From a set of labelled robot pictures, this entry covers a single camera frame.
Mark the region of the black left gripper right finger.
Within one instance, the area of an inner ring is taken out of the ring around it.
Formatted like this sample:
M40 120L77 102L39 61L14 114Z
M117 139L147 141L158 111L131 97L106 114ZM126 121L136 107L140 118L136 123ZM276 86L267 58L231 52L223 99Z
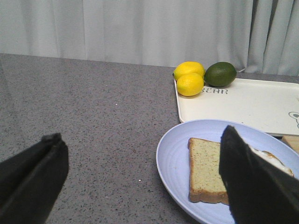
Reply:
M297 224L299 181L253 152L233 126L221 137L219 173L237 224Z

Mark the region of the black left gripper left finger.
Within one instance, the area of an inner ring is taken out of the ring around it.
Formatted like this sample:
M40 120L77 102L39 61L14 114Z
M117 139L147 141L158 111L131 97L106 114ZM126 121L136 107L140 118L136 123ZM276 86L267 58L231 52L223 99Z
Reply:
M0 222L43 224L69 171L68 147L60 133L0 164Z

